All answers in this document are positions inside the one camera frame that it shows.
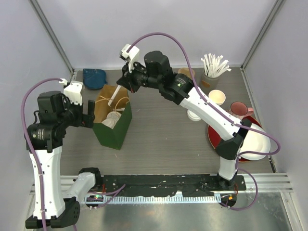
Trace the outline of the white cup lid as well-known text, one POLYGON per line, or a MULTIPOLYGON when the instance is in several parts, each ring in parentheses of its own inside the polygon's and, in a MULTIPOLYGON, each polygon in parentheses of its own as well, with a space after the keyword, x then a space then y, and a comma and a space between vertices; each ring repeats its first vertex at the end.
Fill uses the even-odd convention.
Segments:
POLYGON ((101 122, 101 124, 103 124, 104 126, 107 126, 107 127, 111 128, 111 129, 113 129, 116 126, 117 122, 118 122, 117 119, 107 118, 107 119, 103 120, 101 122))
POLYGON ((121 117, 121 113, 117 111, 112 111, 107 114, 106 119, 114 119, 115 121, 118 121, 121 117))

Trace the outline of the green paper bag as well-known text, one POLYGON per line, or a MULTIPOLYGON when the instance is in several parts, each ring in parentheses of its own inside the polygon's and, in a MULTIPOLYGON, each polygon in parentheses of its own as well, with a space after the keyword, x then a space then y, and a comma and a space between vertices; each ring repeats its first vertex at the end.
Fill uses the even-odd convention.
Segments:
POLYGON ((132 111, 128 91, 124 87, 121 87, 111 106, 108 106, 115 89, 115 86, 107 84, 101 89, 95 102, 93 131, 102 146, 120 150, 132 120, 132 111), (121 113, 113 129, 101 124, 112 111, 121 113))

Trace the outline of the single white straw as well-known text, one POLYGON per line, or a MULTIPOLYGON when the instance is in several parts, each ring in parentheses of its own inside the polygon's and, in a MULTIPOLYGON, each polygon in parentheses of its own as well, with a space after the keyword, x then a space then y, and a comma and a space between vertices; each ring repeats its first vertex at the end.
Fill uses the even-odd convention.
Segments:
POLYGON ((118 94, 119 90, 121 89, 121 86, 118 85, 113 93, 113 95, 111 96, 111 98, 108 101, 108 106, 111 106, 112 102, 114 101, 116 95, 118 94))

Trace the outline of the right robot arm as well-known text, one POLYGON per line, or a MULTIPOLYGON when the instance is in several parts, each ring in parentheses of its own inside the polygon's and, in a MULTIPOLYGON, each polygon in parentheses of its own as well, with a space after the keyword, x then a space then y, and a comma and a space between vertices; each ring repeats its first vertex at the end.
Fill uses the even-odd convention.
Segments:
POLYGON ((220 156, 217 185, 228 190, 235 184, 237 155, 248 133, 239 128, 243 122, 224 111, 202 93, 199 87, 184 74, 173 72, 169 59, 160 51, 145 55, 145 64, 137 62, 139 51, 122 51, 120 58, 126 63, 117 84, 135 93, 140 87, 157 89, 167 100, 192 111, 221 137, 215 148, 220 156))

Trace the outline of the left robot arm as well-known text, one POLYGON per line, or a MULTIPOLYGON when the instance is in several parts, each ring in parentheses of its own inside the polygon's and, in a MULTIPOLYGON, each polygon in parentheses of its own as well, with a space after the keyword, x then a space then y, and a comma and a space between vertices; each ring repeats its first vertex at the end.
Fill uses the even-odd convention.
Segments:
POLYGON ((35 123, 28 126, 27 149, 35 176, 35 210, 26 221, 27 229, 73 226, 80 215, 80 204, 89 191, 102 188, 103 179, 96 167, 83 168, 70 188, 61 190, 60 161, 66 129, 92 128, 95 102, 89 101, 83 113, 82 95, 65 90, 49 91, 38 96, 35 123))

